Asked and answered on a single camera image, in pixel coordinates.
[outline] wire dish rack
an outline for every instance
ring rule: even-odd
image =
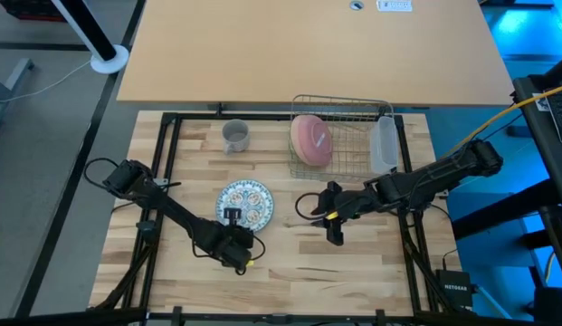
[[[303,163],[292,145],[289,131],[289,168],[293,177],[358,182],[376,176],[371,170],[371,130],[380,117],[393,117],[390,103],[303,94],[292,100],[291,121],[301,114],[314,114],[327,122],[333,141],[332,158],[325,167]]]

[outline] gray mug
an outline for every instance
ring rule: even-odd
[[[223,127],[224,154],[240,152],[248,148],[251,141],[248,125],[242,120],[230,120]]]

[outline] pink plate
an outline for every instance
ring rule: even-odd
[[[300,115],[291,123],[292,146],[305,164],[324,167],[331,162],[333,140],[327,123],[315,115]]]

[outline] patterned plate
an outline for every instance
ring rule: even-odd
[[[271,220],[274,202],[271,192],[262,183],[239,180],[226,186],[216,199],[216,218],[223,225],[228,225],[224,209],[229,207],[242,210],[238,225],[256,232]]]

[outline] wooden tabletop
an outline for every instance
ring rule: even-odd
[[[128,158],[151,164],[161,114],[139,113]],[[414,167],[432,162],[433,148],[425,116],[408,114],[404,119]],[[151,311],[171,312],[173,306],[180,305],[190,313],[372,315],[375,309],[385,309],[388,315],[410,315],[397,218],[369,214],[349,221],[344,225],[345,244],[330,244],[324,229],[309,226],[294,212],[294,201],[299,195],[319,192],[326,184],[291,177],[289,122],[247,121],[251,145],[248,151],[229,157],[222,152],[220,133],[224,123],[183,121],[171,179],[183,184],[171,188],[169,195],[196,215],[215,219],[214,204],[226,185],[244,178],[262,182],[275,202],[271,222],[257,234],[266,243],[266,254],[246,275],[238,276],[216,261],[194,258],[185,230],[165,218],[151,289]],[[304,202],[304,210],[312,209],[313,204]],[[435,204],[445,208],[441,200]],[[101,302],[128,270],[139,212],[138,207],[128,206],[112,215],[90,304]],[[450,220],[440,210],[428,209],[424,229],[433,268],[439,268],[443,254],[455,249]],[[258,254],[261,248],[256,244],[252,251]],[[448,255],[448,264],[452,269],[460,268],[457,254]],[[422,306],[426,309],[423,277],[417,274]],[[135,304],[141,285],[140,275]]]
[[[291,102],[298,94],[409,106],[506,106],[511,80],[477,0],[155,0],[119,101]]]

